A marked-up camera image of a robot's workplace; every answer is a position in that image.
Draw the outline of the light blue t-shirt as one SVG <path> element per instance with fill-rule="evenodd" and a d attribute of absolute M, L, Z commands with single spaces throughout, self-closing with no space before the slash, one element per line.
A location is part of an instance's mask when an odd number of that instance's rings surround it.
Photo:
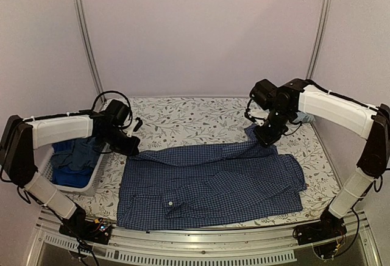
<path fill-rule="evenodd" d="M 312 123 L 315 120 L 315 117 L 311 114 L 304 112 L 297 112 L 297 117 L 292 121 L 294 124 L 307 124 Z"/>

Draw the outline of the dark blue checkered shirt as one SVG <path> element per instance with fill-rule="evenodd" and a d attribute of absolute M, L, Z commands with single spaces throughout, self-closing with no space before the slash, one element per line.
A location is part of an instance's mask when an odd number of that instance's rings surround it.
<path fill-rule="evenodd" d="M 307 187 L 290 154 L 263 147 L 254 126 L 236 143 L 178 146 L 129 157 L 117 224 L 139 231 L 229 225 L 299 212 Z"/>

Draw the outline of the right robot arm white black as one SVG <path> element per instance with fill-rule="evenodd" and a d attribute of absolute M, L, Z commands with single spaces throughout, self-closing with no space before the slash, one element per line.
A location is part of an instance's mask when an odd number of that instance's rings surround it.
<path fill-rule="evenodd" d="M 355 168 L 349 170 L 350 176 L 315 226 L 315 234 L 320 239 L 328 239 L 338 230 L 338 222 L 389 169 L 389 106 L 357 101 L 323 88 L 311 79 L 293 79 L 280 86 L 262 79 L 255 83 L 249 98 L 268 112 L 265 118 L 251 110 L 246 112 L 248 119 L 257 124 L 255 135 L 264 147 L 286 136 L 287 125 L 295 123 L 299 113 L 332 123 L 338 129 L 345 129 L 348 139 L 357 139 L 354 146 L 360 152 L 355 154 Z"/>

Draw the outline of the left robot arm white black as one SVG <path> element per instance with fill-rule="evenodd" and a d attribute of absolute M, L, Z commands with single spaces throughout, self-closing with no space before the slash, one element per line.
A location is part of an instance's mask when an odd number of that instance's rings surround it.
<path fill-rule="evenodd" d="M 54 152 L 53 144 L 96 137 L 111 151 L 134 156 L 140 143 L 134 133 L 142 124 L 128 99 L 113 99 L 100 111 L 91 107 L 42 117 L 12 115 L 1 137 L 1 176 L 7 176 L 5 182 L 15 185 L 26 203 L 35 200 L 67 221 L 76 237 L 84 238 L 91 231 L 85 211 L 42 174 Z"/>

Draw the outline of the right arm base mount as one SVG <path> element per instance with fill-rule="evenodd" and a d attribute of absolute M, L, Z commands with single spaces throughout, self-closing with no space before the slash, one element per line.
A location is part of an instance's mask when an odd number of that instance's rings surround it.
<path fill-rule="evenodd" d="M 299 245 L 321 242 L 346 234 L 344 219 L 328 218 L 304 225 L 298 225 L 293 229 L 292 236 Z"/>

